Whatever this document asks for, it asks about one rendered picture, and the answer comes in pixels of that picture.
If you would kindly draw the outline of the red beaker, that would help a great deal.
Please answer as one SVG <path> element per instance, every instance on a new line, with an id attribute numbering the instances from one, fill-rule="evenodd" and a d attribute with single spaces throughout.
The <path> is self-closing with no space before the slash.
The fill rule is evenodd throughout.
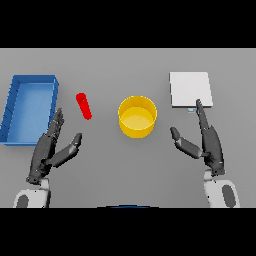
<path id="1" fill-rule="evenodd" d="M 90 120 L 92 118 L 92 113 L 90 110 L 90 106 L 89 106 L 86 94 L 83 92 L 77 93 L 76 101 L 80 107 L 83 117 L 86 120 Z"/>

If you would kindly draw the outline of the blue tray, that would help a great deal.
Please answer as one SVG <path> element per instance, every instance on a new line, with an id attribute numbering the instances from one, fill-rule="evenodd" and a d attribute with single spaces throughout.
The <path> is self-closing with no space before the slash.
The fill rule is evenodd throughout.
<path id="1" fill-rule="evenodd" d="M 0 123 L 0 144 L 35 146 L 55 114 L 58 87 L 55 75 L 13 75 Z"/>

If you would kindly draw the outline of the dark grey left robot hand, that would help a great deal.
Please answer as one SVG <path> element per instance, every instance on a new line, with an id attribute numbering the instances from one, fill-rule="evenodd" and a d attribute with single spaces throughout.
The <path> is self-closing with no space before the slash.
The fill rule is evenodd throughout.
<path id="1" fill-rule="evenodd" d="M 47 132 L 41 135 L 36 144 L 26 178 L 28 183 L 39 185 L 41 180 L 50 173 L 52 167 L 58 168 L 78 154 L 82 142 L 81 133 L 77 133 L 68 146 L 55 152 L 63 124 L 64 116 L 62 109 L 59 108 L 54 114 Z"/>

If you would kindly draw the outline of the yellow bowl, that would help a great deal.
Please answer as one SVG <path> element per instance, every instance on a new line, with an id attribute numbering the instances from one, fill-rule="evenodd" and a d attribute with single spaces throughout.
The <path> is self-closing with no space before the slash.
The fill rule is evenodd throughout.
<path id="1" fill-rule="evenodd" d="M 158 117 L 154 102 L 145 96 L 129 96 L 118 108 L 118 124 L 129 138 L 141 139 L 154 129 Z"/>

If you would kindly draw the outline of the pale square measuring scale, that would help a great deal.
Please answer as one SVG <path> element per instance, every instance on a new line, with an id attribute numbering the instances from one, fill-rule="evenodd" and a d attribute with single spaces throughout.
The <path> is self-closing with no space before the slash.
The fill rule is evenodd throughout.
<path id="1" fill-rule="evenodd" d="M 170 95 L 173 108 L 196 108 L 199 99 L 205 108 L 213 106 L 207 72 L 170 72 Z"/>

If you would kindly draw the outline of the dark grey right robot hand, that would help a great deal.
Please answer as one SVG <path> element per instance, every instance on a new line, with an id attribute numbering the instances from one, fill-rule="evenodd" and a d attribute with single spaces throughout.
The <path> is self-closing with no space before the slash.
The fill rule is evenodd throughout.
<path id="1" fill-rule="evenodd" d="M 188 141 L 180 135 L 175 127 L 170 128 L 175 147 L 193 159 L 204 159 L 213 176 L 224 175 L 224 157 L 221 142 L 215 128 L 208 124 L 208 120 L 200 99 L 196 100 L 196 113 L 202 136 L 202 147 Z"/>

